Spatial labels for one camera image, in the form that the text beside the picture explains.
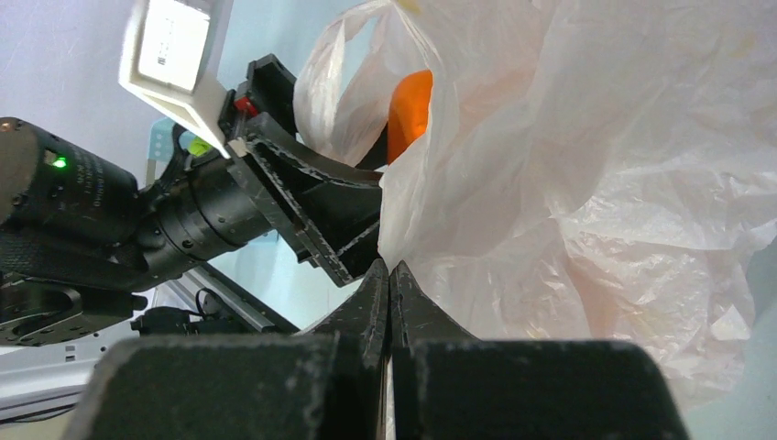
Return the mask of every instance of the white label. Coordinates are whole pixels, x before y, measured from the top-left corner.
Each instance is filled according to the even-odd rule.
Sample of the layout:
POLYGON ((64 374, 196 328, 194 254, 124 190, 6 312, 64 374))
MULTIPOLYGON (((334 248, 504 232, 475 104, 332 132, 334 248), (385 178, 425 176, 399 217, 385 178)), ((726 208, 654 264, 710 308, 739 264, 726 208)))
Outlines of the white label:
POLYGON ((206 12, 177 0, 151 0, 137 70, 161 83, 194 90, 210 20, 206 12))

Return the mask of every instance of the orange object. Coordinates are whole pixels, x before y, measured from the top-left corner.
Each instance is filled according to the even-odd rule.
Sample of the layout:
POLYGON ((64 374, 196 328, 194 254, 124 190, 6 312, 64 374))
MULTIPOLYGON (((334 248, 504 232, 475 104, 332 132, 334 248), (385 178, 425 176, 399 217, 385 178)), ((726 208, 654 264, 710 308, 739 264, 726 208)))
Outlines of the orange object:
POLYGON ((390 164, 426 132, 429 102, 432 100, 432 72, 417 71, 402 80, 391 96, 388 110, 388 154, 390 164))

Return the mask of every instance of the red part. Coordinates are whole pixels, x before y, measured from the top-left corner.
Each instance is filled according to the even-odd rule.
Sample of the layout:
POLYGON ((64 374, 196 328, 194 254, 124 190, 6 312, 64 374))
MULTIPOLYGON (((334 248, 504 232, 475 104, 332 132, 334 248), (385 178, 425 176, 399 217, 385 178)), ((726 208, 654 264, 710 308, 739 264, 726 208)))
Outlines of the red part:
POLYGON ((259 114, 257 109, 254 107, 253 104, 251 104, 251 101, 248 99, 247 96, 243 96, 242 98, 239 98, 235 101, 235 107, 237 107, 237 110, 240 110, 241 112, 248 113, 251 116, 256 116, 259 114))

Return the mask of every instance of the translucent plastic bag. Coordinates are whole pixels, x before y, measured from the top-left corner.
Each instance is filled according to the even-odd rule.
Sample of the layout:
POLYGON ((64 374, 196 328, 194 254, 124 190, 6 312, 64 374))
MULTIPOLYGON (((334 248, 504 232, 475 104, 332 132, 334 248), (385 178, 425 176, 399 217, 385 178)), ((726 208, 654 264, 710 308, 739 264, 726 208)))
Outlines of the translucent plastic bag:
POLYGON ((741 376, 744 273, 777 235, 774 23, 755 0, 373 1, 320 39, 297 122, 357 163, 430 69, 427 132, 384 176, 389 266, 480 337, 637 343, 687 408, 741 376))

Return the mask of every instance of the white plastic bag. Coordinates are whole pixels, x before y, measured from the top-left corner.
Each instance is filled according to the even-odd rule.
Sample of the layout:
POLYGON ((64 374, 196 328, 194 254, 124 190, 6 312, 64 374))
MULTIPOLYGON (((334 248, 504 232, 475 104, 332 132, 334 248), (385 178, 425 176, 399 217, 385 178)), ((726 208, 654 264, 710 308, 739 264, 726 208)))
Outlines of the white plastic bag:
POLYGON ((389 266, 483 338, 637 343, 687 408, 741 376, 747 262, 777 235, 774 23, 766 0, 377 0, 324 33, 295 111, 354 164, 431 69, 427 132, 384 177, 389 266))

